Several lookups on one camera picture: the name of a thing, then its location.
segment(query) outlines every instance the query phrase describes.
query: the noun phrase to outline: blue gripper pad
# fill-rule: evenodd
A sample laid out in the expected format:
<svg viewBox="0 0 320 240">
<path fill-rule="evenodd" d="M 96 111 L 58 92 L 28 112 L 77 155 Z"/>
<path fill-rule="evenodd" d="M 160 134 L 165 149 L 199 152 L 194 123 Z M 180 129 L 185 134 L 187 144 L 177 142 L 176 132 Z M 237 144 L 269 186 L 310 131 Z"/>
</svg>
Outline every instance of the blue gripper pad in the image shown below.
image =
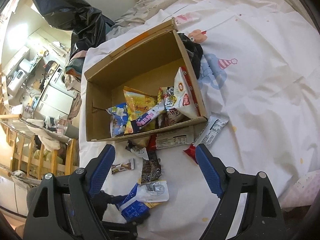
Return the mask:
<svg viewBox="0 0 320 240">
<path fill-rule="evenodd" d="M 196 147 L 196 160 L 211 192 L 216 194 L 218 198 L 222 198 L 224 191 L 221 187 L 220 176 L 200 146 Z"/>
<path fill-rule="evenodd" d="M 106 177 L 111 169 L 111 166 L 115 161 L 115 157 L 116 157 L 115 148 L 112 145 L 107 144 L 104 147 L 104 149 L 101 151 L 99 156 L 97 158 L 92 159 L 88 163 L 86 169 L 88 168 L 88 166 L 90 166 L 90 164 L 96 166 L 96 169 L 92 173 L 91 172 L 87 173 L 90 179 L 90 188 L 88 193 L 91 198 L 93 198 L 94 195 L 100 192 L 102 185 L 106 180 Z"/>
</svg>

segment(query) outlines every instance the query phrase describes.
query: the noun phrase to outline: blue wrapper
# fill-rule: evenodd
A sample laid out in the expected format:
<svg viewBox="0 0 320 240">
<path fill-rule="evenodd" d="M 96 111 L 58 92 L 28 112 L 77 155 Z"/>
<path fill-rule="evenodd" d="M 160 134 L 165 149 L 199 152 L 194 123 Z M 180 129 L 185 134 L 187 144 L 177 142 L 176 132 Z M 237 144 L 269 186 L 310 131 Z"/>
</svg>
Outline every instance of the blue wrapper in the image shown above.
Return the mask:
<svg viewBox="0 0 320 240">
<path fill-rule="evenodd" d="M 121 202 L 116 204 L 117 209 L 127 222 L 134 218 L 140 217 L 150 208 L 143 202 L 135 200 L 137 194 L 138 183 L 134 185 L 128 196 Z"/>
<path fill-rule="evenodd" d="M 110 107 L 107 112 L 112 115 L 110 124 L 111 137 L 123 135 L 129 117 L 126 103 Z"/>
</svg>

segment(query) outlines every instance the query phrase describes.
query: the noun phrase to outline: washing machine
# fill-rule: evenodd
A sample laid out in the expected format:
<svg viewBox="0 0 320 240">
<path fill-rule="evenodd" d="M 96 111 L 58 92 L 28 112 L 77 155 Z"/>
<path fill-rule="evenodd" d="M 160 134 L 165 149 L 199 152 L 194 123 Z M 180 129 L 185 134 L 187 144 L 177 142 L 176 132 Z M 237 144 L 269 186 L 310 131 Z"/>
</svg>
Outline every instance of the washing machine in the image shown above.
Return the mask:
<svg viewBox="0 0 320 240">
<path fill-rule="evenodd" d="M 56 71 L 53 73 L 52 78 L 50 80 L 50 86 L 58 89 L 59 91 L 76 98 L 78 95 L 78 92 L 75 90 L 67 90 L 65 84 L 64 84 L 64 73 L 62 67 L 57 67 Z"/>
</svg>

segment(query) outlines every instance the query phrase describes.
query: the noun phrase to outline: blue bear print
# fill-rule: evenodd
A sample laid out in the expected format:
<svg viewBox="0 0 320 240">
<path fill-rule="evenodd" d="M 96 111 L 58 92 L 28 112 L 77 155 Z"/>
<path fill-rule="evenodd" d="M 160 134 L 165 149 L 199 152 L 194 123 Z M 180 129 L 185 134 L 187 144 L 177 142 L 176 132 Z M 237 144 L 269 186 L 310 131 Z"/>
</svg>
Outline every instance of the blue bear print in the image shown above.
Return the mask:
<svg viewBox="0 0 320 240">
<path fill-rule="evenodd" d="M 219 59 L 216 55 L 208 53 L 204 54 L 201 60 L 200 77 L 198 80 L 200 89 L 203 83 L 210 84 L 214 89 L 221 89 L 227 79 L 225 68 L 229 65 L 237 64 L 238 60 Z"/>
</svg>

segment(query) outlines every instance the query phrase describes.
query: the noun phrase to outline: white bed sheet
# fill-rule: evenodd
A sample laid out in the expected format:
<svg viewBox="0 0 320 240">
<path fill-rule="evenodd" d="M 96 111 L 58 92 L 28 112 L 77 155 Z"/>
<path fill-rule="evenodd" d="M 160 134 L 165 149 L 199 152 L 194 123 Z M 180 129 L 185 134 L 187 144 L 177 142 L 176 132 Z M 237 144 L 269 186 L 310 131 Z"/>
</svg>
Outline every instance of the white bed sheet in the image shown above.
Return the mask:
<svg viewBox="0 0 320 240">
<path fill-rule="evenodd" d="M 183 15 L 177 17 L 179 31 L 193 34 L 204 50 L 199 85 L 206 109 L 230 117 L 210 152 L 239 172 L 265 171 L 281 197 L 301 176 L 320 167 L 319 34 L 283 0 L 179 0 L 144 25 L 89 49 L 83 72 L 133 37 L 179 15 Z M 197 36 L 193 32 L 197 29 L 204 34 Z M 223 71 L 217 71 L 219 59 L 225 60 Z M 105 145 L 86 142 L 86 83 L 82 76 L 82 167 Z M 134 157 L 124 145 L 115 145 L 116 162 Z M 170 199 L 151 209 L 150 218 L 138 227 L 139 239 L 199 239 L 210 221 L 219 199 L 182 151 L 187 147 L 157 151 Z M 141 165 L 136 158 L 133 171 L 108 174 L 102 189 L 112 195 L 127 194 L 141 175 Z M 228 237 L 237 232 L 244 201 L 242 194 Z M 112 205 L 104 220 L 124 222 Z"/>
</svg>

